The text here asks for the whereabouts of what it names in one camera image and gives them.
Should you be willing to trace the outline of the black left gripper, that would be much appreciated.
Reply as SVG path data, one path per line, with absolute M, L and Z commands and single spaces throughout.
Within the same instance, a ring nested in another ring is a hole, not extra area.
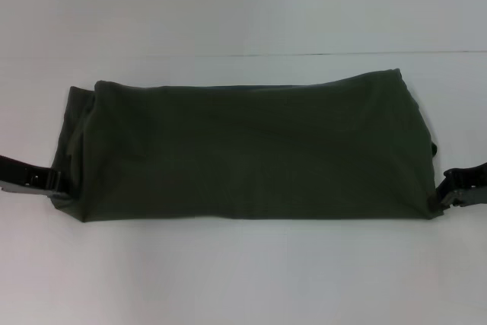
M 70 198 L 66 192 L 60 192 L 60 171 L 45 167 L 29 167 L 24 162 L 3 155 L 0 157 L 0 181 L 1 190 L 8 193 L 40 195 L 54 199 Z

